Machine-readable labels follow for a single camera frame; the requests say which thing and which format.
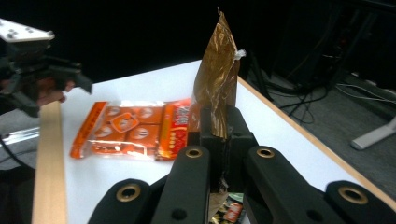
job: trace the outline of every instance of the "brown foil wrapper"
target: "brown foil wrapper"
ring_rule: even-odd
[[[226,105],[235,105],[240,62],[235,59],[237,48],[224,13],[219,14],[195,78],[189,132],[200,131],[200,110],[211,105],[212,134],[227,139]]]

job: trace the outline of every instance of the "desk leg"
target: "desk leg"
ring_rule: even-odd
[[[370,145],[379,142],[394,133],[396,133],[396,117],[389,124],[379,127],[353,140],[351,145],[357,150],[364,150]]]
[[[40,109],[40,139],[35,169],[34,224],[66,221],[64,148],[59,102]]]

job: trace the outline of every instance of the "white table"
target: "white table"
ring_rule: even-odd
[[[167,175],[172,166],[171,161],[131,161],[95,156],[81,160],[70,158],[72,142],[93,103],[114,100],[174,101],[191,97],[200,62],[97,83],[93,85],[92,95],[80,89],[67,94],[67,101],[61,105],[67,223],[87,223],[95,206],[115,183],[135,178],[152,184]],[[329,182],[348,180],[363,185],[393,208],[396,207],[388,195],[242,79],[238,81],[236,107],[242,112],[259,144],[279,150],[312,186],[325,190]],[[35,205],[35,212],[40,210],[38,206]]]

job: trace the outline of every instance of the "dark background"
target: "dark background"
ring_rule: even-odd
[[[56,37],[47,54],[82,63],[84,74],[99,82],[202,59],[220,7],[237,47],[248,51],[242,77],[254,51],[267,73],[277,72],[311,88],[332,79],[334,71],[326,71],[334,64],[324,61],[323,55],[337,55],[333,49],[340,39],[353,38],[372,9],[355,6],[365,1],[341,1],[350,4],[332,14],[337,2],[3,0],[0,18],[53,31]],[[348,26],[356,8],[360,19]],[[395,24],[391,13],[380,14],[348,56],[345,69],[377,80],[380,87],[396,89]],[[301,62],[303,66],[295,70]]]

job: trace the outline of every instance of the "brass grommet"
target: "brass grommet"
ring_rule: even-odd
[[[369,199],[363,192],[352,187],[341,187],[338,189],[338,193],[350,203],[367,204],[369,202]]]
[[[202,150],[198,148],[191,148],[186,151],[186,156],[190,158],[198,158],[202,156]]]
[[[128,203],[140,195],[140,190],[141,188],[137,184],[125,185],[117,191],[117,199],[122,203]]]
[[[256,152],[257,155],[265,159],[273,158],[275,156],[274,151],[268,148],[259,148]]]

